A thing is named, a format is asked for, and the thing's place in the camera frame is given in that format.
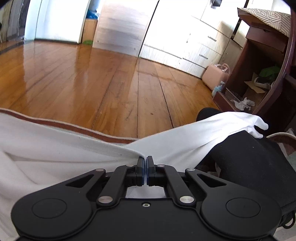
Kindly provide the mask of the white sweatshirt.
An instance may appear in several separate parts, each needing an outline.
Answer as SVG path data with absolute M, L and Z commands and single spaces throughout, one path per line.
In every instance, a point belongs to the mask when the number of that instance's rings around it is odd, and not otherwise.
M 104 142 L 1 113 L 1 240 L 16 240 L 11 209 L 23 196 L 88 171 L 135 164 L 152 156 L 178 171 L 196 166 L 239 127 L 223 130 L 213 116 L 130 144 Z

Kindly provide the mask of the striped floor rug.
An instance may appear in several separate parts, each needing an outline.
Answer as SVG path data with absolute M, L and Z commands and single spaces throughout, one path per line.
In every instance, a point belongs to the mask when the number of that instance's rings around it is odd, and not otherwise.
M 18 113 L 14 110 L 1 108 L 1 113 L 8 114 L 10 116 L 13 116 L 15 118 L 18 118 L 20 120 L 28 121 L 31 123 L 36 123 L 38 125 L 44 125 L 44 126 L 51 126 L 53 128 L 59 128 L 64 131 L 71 131 L 74 133 L 82 134 L 88 137 L 92 137 L 104 142 L 108 143 L 116 143 L 116 144 L 130 144 L 137 140 L 137 138 L 130 138 L 130 137 L 115 137 L 111 135 L 107 135 L 98 131 L 94 131 L 88 128 L 84 128 L 81 126 L 77 126 L 71 123 L 65 123 L 58 120 L 48 120 L 44 118 L 34 118 L 31 116 L 24 115 L 22 113 Z

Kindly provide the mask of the blue spray bottle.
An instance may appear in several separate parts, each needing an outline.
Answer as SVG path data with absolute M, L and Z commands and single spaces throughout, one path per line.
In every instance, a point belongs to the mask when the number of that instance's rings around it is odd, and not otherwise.
M 225 85 L 224 81 L 220 81 L 220 84 L 218 86 L 215 86 L 213 91 L 212 91 L 212 97 L 215 97 L 215 95 L 217 94 L 217 92 L 221 92 L 223 87 Z

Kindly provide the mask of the pink handbag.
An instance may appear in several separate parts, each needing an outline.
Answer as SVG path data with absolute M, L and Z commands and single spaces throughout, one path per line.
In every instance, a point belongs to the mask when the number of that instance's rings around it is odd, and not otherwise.
M 227 82 L 231 74 L 231 69 L 228 64 L 215 64 L 207 67 L 202 76 L 202 81 L 210 90 L 214 90 L 215 87 L 220 85 L 220 82 Z

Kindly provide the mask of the green object near cabinet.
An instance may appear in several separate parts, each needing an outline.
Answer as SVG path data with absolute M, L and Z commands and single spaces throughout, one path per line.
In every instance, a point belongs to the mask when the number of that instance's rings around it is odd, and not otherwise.
M 85 45 L 92 45 L 92 44 L 93 44 L 93 41 L 92 41 L 92 40 L 85 40 L 85 41 L 83 41 L 82 44 L 85 44 Z

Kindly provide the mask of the white drawer cabinet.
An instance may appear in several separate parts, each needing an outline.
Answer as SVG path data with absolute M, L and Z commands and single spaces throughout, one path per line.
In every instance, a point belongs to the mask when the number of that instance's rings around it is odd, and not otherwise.
M 220 62 L 245 1 L 104 1 L 93 47 L 202 77 Z

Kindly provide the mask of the dark wooden desk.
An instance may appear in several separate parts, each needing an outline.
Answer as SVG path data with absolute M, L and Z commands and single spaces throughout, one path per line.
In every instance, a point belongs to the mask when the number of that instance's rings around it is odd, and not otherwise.
M 283 132 L 295 117 L 295 11 L 238 9 L 249 30 L 228 81 L 213 100 L 221 111 L 239 111 L 235 102 L 255 103 L 245 112 L 268 125 L 264 134 Z

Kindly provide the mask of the cardboard box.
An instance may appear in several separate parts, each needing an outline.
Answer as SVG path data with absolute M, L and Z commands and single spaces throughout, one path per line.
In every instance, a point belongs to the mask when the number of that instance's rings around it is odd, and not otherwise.
M 86 19 L 84 23 L 82 42 L 93 41 L 97 26 L 97 19 Z

